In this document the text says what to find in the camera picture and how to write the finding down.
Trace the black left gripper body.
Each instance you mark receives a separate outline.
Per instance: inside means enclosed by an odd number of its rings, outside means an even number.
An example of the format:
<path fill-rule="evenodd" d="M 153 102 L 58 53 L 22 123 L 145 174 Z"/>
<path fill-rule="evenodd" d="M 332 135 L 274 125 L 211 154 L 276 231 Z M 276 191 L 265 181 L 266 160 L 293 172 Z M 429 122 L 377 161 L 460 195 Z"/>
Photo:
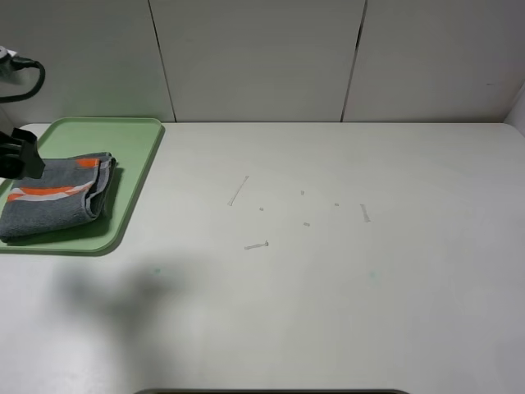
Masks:
<path fill-rule="evenodd" d="M 39 179 L 44 168 L 44 161 L 38 152 L 36 135 L 18 128 L 10 135 L 1 133 L 1 178 Z"/>

